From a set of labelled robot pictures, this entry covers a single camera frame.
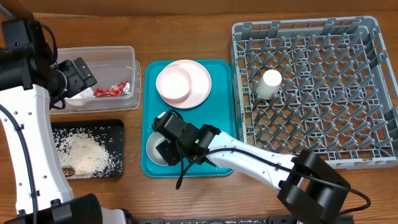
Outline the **black tray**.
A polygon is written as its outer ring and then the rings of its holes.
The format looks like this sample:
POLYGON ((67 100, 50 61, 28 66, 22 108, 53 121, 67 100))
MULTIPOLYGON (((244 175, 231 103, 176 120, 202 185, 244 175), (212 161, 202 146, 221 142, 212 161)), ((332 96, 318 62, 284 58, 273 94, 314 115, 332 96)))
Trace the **black tray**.
POLYGON ((93 131, 94 134, 105 134, 106 140, 112 139, 114 141, 113 143, 107 143, 106 146, 108 146, 110 149, 121 152, 122 160, 124 161, 124 123, 120 119, 52 123, 52 132, 55 129, 71 128, 86 128, 90 131, 93 131))

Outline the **pink small bowl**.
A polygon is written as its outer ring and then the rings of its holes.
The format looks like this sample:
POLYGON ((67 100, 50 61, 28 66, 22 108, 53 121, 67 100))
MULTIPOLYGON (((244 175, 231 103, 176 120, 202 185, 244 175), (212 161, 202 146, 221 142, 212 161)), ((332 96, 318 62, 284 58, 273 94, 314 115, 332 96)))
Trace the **pink small bowl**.
POLYGON ((168 67, 159 73, 155 85, 161 97, 179 101, 185 98, 192 89, 192 79, 186 70, 168 67))

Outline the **teal plastic tray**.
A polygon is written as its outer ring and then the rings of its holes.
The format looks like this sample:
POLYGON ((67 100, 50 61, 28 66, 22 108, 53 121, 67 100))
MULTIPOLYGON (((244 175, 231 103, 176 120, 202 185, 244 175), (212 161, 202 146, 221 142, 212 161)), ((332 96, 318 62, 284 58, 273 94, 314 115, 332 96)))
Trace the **teal plastic tray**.
MULTIPOLYGON (((236 122, 234 111, 233 76, 229 64, 220 59, 198 60, 210 73, 212 87, 208 98, 199 106, 192 109, 179 109, 185 122, 192 123, 200 128, 210 124, 232 137, 236 137, 236 122)), ((158 74, 168 65, 170 60, 154 61, 145 71, 143 93, 142 119, 142 156, 141 167, 143 172, 152 178, 178 177, 181 172, 179 164, 176 166, 161 166, 152 162, 147 155, 146 144, 154 132, 151 128, 154 118, 164 111, 172 109, 159 95, 155 87, 158 74)))

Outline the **metal bowl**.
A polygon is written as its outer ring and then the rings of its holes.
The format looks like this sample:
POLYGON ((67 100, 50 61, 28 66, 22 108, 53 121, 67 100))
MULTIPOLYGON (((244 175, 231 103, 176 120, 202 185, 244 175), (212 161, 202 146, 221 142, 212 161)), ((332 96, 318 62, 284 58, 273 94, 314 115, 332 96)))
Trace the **metal bowl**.
POLYGON ((152 133, 146 143, 146 152, 149 157, 149 159, 154 162, 157 165, 160 166, 167 166, 167 162, 163 159, 163 157, 160 155, 156 147, 165 141, 165 138, 163 135, 161 135, 158 132, 152 133))

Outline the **rice pile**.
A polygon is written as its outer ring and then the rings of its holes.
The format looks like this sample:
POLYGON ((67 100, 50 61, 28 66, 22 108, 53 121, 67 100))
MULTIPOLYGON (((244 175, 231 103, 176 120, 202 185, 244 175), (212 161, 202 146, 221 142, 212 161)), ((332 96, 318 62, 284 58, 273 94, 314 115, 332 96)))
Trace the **rice pile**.
POLYGON ((53 131, 61 167, 72 167, 75 175, 67 179, 118 177, 122 174, 122 153, 110 149, 105 134, 94 134, 86 128, 53 131))

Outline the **red snack wrapper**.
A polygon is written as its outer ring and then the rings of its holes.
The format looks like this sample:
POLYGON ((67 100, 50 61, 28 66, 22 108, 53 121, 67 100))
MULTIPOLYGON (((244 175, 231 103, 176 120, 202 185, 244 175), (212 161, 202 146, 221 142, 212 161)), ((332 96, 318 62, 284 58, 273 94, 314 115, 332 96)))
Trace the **red snack wrapper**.
POLYGON ((125 80, 113 85, 110 89, 97 88, 94 97, 119 97, 131 94, 130 83, 125 80))

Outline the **pink plate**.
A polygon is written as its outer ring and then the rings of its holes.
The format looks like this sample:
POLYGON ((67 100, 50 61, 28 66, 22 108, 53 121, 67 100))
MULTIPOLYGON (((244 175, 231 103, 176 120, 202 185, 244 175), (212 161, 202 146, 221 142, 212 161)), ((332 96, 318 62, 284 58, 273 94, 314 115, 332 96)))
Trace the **pink plate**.
POLYGON ((202 104, 209 96, 212 81, 209 71, 194 60, 177 60, 168 64, 168 67, 179 67, 186 70, 192 79, 192 89, 189 94, 179 101, 166 100, 167 104, 179 109, 190 109, 202 104))

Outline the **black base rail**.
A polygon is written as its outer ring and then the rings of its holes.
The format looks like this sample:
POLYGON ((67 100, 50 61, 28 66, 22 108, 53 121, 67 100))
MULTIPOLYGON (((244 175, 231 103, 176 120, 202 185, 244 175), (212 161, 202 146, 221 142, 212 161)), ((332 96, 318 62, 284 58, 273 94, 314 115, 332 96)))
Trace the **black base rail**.
POLYGON ((271 215, 265 218, 207 218, 207 219, 174 219, 143 218, 136 219, 127 209, 122 209, 127 223, 132 224, 299 224, 296 215, 271 215))

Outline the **white paper cup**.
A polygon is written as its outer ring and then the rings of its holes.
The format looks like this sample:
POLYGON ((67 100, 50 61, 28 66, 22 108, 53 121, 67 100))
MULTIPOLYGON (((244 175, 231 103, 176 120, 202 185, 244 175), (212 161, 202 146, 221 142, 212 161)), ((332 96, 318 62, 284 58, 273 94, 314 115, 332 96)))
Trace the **white paper cup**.
POLYGON ((279 91, 282 75, 277 70, 267 70, 258 81, 256 94, 264 100, 272 99, 279 91))

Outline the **grey dishwasher rack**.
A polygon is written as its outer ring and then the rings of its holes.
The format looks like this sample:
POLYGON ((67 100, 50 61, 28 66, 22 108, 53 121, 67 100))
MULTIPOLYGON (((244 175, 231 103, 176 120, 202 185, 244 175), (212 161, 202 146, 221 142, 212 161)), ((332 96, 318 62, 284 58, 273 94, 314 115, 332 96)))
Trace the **grey dishwasher rack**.
POLYGON ((239 140, 337 169, 397 165, 397 82, 375 18, 239 22, 231 63, 239 140), (282 75, 270 100, 256 94, 267 70, 282 75))

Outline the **clear plastic bin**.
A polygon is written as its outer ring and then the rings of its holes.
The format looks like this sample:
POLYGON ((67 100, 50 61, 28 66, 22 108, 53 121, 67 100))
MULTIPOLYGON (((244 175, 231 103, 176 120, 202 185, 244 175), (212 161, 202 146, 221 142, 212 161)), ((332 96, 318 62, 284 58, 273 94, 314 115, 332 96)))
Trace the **clear plastic bin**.
POLYGON ((127 80, 131 94, 119 97, 95 97, 83 106, 67 106, 64 110, 52 109, 52 114, 95 113, 103 111, 134 110, 141 102, 141 68, 131 46, 74 47, 58 50, 58 62, 81 57, 97 80, 90 87, 110 89, 127 80))

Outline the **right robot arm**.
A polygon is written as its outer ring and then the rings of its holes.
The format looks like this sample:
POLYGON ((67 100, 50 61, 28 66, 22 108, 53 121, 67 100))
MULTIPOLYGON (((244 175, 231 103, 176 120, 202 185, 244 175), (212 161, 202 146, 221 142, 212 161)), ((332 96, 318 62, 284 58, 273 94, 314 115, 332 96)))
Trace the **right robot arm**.
POLYGON ((197 128, 174 110, 154 118, 152 129, 168 146, 161 150, 167 162, 186 158, 232 169, 265 183, 301 223, 337 223, 350 184, 317 154, 298 156, 266 151, 204 124, 197 128))

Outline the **brown food piece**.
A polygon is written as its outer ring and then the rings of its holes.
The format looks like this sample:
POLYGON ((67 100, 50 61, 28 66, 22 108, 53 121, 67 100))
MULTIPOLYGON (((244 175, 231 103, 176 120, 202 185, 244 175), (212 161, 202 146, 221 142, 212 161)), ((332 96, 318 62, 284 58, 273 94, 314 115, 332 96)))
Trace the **brown food piece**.
POLYGON ((75 170, 72 167, 62 168, 65 177, 71 177, 75 175, 75 170))

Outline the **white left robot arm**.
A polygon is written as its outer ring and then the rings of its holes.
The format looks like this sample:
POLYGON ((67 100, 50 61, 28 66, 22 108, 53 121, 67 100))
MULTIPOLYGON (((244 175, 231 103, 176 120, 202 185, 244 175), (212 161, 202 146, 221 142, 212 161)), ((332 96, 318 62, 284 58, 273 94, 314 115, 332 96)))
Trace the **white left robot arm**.
POLYGON ((97 197, 75 197, 53 138, 50 110, 65 108, 96 79, 82 58, 58 62, 48 27, 34 19, 1 24, 1 122, 16 180, 14 223, 132 223, 125 209, 103 208, 97 197))

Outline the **white tissue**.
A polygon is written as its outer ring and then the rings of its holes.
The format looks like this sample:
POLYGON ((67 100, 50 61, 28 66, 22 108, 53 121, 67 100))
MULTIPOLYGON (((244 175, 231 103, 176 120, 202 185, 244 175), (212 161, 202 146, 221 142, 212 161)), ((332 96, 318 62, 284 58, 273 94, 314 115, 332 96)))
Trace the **white tissue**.
POLYGON ((87 88, 72 98, 67 98, 65 101, 67 106, 83 106, 95 98, 92 88, 87 88))

